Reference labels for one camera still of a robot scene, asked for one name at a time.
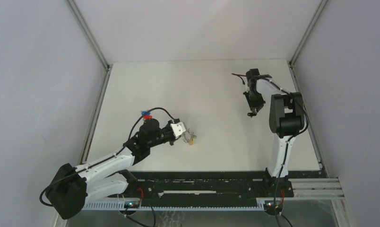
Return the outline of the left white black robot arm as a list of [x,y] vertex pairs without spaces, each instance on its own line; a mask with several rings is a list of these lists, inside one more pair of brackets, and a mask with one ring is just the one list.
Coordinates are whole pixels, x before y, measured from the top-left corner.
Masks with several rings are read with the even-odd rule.
[[144,160],[152,147],[173,145],[186,131],[179,119],[170,120],[163,128],[158,120],[147,119],[113,153],[78,166],[62,165],[44,190],[45,197],[64,220],[74,217],[88,203],[109,195],[122,193],[132,197],[137,184],[120,172]]

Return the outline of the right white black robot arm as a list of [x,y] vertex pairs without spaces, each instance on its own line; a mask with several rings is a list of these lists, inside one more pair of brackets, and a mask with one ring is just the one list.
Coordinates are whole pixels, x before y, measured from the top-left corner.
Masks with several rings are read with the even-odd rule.
[[250,69],[245,74],[243,93],[250,112],[249,117],[259,113],[270,99],[268,125],[274,134],[273,151],[267,171],[270,177],[284,178],[288,175],[288,162],[296,137],[308,128],[302,95],[279,86],[273,78]]

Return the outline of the silver keyring with chain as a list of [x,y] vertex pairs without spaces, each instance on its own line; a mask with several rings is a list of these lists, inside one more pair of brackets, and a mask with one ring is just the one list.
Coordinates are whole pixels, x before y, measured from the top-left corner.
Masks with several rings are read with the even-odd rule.
[[190,140],[195,140],[193,135],[195,135],[195,133],[191,129],[187,129],[183,134],[183,141],[189,145]]

